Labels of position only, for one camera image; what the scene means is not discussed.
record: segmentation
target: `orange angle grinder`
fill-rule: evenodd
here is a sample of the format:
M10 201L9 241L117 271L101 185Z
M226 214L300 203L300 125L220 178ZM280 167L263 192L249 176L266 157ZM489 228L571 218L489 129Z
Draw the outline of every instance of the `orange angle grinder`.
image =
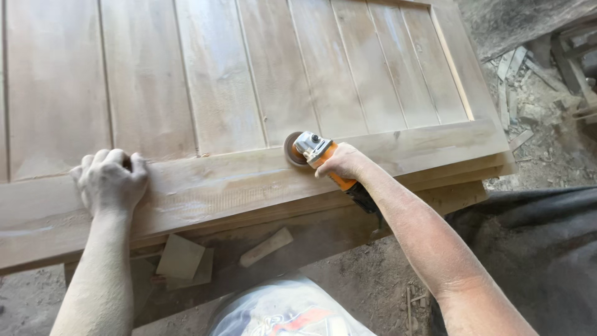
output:
M298 167L311 166L317 169L336 151L338 145L332 139L325 139L312 132L294 132L284 141L284 153L290 163ZM329 177L345 194L363 208L366 213L378 213L379 208L367 189L357 180L341 178L335 173Z

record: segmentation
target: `black cloth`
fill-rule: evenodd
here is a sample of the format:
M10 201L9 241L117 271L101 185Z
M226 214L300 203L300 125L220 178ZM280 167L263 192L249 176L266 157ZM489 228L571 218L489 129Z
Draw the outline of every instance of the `black cloth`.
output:
M446 216L540 335L597 335L597 187L491 193ZM432 302L432 335L446 335Z

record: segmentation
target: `wooden door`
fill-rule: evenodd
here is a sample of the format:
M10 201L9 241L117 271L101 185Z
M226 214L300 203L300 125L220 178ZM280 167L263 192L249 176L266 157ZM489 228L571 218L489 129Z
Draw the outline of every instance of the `wooden door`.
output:
M3 272L84 247L90 217L66 173L101 148L152 162L133 240L335 190L287 163L295 131L349 142L392 176L508 150L450 0L6 0L6 11Z

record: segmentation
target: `sanding disc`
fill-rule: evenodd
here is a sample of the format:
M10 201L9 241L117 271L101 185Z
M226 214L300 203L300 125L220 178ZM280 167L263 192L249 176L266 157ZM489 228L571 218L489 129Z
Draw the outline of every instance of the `sanding disc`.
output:
M307 159L303 156L303 154L297 152L296 148L293 148L294 141L301 134L303 134L303 132L294 132L286 137L286 140L284 140L284 154L286 155L288 162L292 163L293 165L297 167L309 167Z

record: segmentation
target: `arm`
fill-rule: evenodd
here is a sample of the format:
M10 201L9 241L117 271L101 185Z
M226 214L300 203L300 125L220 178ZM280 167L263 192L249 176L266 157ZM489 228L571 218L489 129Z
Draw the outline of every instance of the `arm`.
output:
M133 209L147 184L144 159L122 166L120 149L87 155L71 171L93 221L87 245L52 331L55 335L130 335L133 289L128 236Z
M460 236L425 202L356 148L341 143L320 166L367 189L415 272L441 307L451 335L537 335Z

